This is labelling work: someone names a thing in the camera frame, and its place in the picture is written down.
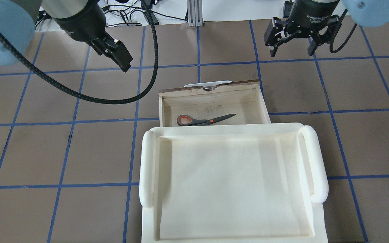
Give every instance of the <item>wooden drawer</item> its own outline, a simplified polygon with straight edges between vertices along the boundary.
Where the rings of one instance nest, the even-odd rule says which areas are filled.
[[[159,112],[161,127],[178,126],[179,115],[210,119],[232,113],[236,115],[212,126],[271,123],[259,80],[160,90]]]

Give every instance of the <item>white drawer handle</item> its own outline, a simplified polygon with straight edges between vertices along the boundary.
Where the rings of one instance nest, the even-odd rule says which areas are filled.
[[[153,169],[154,147],[156,134],[147,131],[142,139],[142,154],[140,157],[139,199],[143,207],[149,209],[154,205],[153,199]]]
[[[310,195],[313,203],[323,203],[328,196],[328,180],[319,146],[318,135],[311,126],[303,126],[298,129],[298,136],[306,142],[309,155],[310,169],[313,177],[314,193]]]
[[[202,86],[205,91],[213,91],[217,88],[217,85],[222,83],[232,83],[230,80],[222,80],[222,81],[214,81],[214,82],[208,82],[208,83],[191,83],[184,86],[184,88],[187,87],[199,87]]]

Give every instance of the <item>tray handle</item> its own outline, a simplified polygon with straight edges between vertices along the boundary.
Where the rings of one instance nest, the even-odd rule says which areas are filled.
[[[153,169],[154,147],[156,134],[147,131],[142,139],[142,154],[140,157],[139,199],[143,207],[149,209],[154,205],[153,199]]]
[[[310,169],[313,177],[314,193],[310,195],[313,203],[323,203],[328,196],[328,180],[319,146],[318,135],[311,126],[302,126],[298,129],[298,136],[306,142]]]

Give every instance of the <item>cable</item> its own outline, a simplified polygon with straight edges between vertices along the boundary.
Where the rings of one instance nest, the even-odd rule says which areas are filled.
[[[123,11],[127,11],[127,10],[131,9],[132,7],[134,7],[134,5],[135,5],[137,2],[139,2],[139,0],[136,0],[136,2],[132,3],[130,7],[124,9]]]
[[[40,25],[41,22],[43,22],[44,19],[38,20],[37,23],[35,24],[35,29],[37,29],[38,25]]]
[[[343,14],[340,16],[339,18],[339,22],[340,22],[340,25],[341,25],[341,22],[343,21],[344,19],[344,16],[346,15],[347,13],[347,9],[345,9],[343,11]],[[333,34],[332,34],[332,37],[331,37],[331,41],[330,41],[330,52],[331,53],[337,53],[339,52],[342,48],[344,48],[344,46],[347,44],[348,40],[351,38],[352,34],[354,33],[355,31],[355,28],[357,27],[357,24],[354,24],[354,26],[352,27],[351,29],[351,32],[349,33],[349,35],[346,37],[346,40],[344,40],[343,44],[337,48],[336,50],[333,49],[333,44],[334,44],[334,40],[335,40],[335,37],[337,36],[337,33],[339,31],[340,28],[335,28]]]
[[[118,16],[118,17],[121,17],[120,14],[115,14],[115,12],[119,13],[118,10],[116,9],[111,9],[111,10],[107,10],[106,12],[104,12],[104,14],[112,14],[112,15],[115,15],[115,16]]]
[[[119,13],[119,15],[121,16],[121,18],[122,18],[122,20],[124,21],[124,23],[128,26],[128,23],[125,21],[125,17],[124,17],[125,12],[122,11],[122,10],[120,10],[120,11],[118,11],[118,13]]]
[[[108,25],[106,27],[112,27],[112,26],[117,26],[117,25],[122,25],[122,24],[125,24],[125,25],[128,25],[128,26],[133,25],[133,24],[134,24],[134,26],[142,26],[141,23],[127,23],[127,22],[123,22],[123,23],[111,24],[111,25]]]
[[[130,16],[129,16],[130,20],[132,20],[132,19],[133,19],[133,18],[132,18],[132,15],[133,15],[135,12],[141,12],[141,13],[143,13],[143,14],[144,14],[144,12],[143,12],[142,10],[135,9],[135,10],[133,10],[133,11],[131,11],[131,12],[130,12]]]
[[[145,5],[145,0],[140,0],[142,5]],[[77,97],[82,100],[96,102],[96,103],[102,103],[102,104],[126,104],[131,103],[134,101],[139,100],[140,98],[144,97],[153,87],[153,84],[157,77],[157,70],[159,66],[159,50],[158,50],[158,43],[157,43],[157,33],[156,28],[153,23],[153,18],[151,17],[150,11],[147,10],[147,14],[145,15],[147,17],[148,23],[151,25],[151,31],[153,34],[153,41],[154,41],[154,68],[153,68],[153,75],[151,76],[151,81],[148,84],[148,86],[145,88],[144,91],[142,91],[140,94],[123,100],[106,100],[106,99],[100,99],[100,98],[94,98],[90,97],[84,94],[81,94],[77,91],[74,91],[72,89],[67,88],[66,86],[60,84],[53,78],[49,77],[47,74],[39,70],[36,66],[34,66],[31,62],[29,62],[17,49],[1,34],[0,32],[0,42],[3,44],[5,48],[7,48],[22,64],[24,64],[29,70],[31,70],[33,73],[37,74],[40,78],[44,79],[49,84],[55,86],[56,88],[60,89],[63,92],[66,92],[69,95],[72,95],[74,97]]]
[[[128,6],[128,5],[121,5],[121,4],[111,4],[111,5],[108,5],[108,6],[103,7],[102,9],[105,11],[105,10],[108,9],[109,7],[113,7],[113,6],[128,7],[128,8],[141,9],[141,10],[147,9],[146,7],[143,8],[143,7],[135,7],[135,6]],[[182,19],[182,18],[178,18],[178,17],[174,17],[174,16],[169,16],[169,15],[165,15],[165,14],[162,14],[162,13],[159,13],[159,12],[156,12],[156,11],[152,11],[151,9],[149,9],[149,11],[150,11],[150,12],[153,12],[153,13],[155,13],[155,14],[164,16],[164,17],[173,18],[173,19],[176,19],[176,20],[183,20],[183,21],[186,21],[185,19]]]

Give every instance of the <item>orange scissor handle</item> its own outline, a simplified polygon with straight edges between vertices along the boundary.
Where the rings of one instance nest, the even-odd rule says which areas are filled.
[[[179,126],[194,126],[194,125],[199,125],[202,123],[205,123],[207,120],[196,120],[191,118],[189,115],[180,115],[176,119],[176,123],[178,123]]]

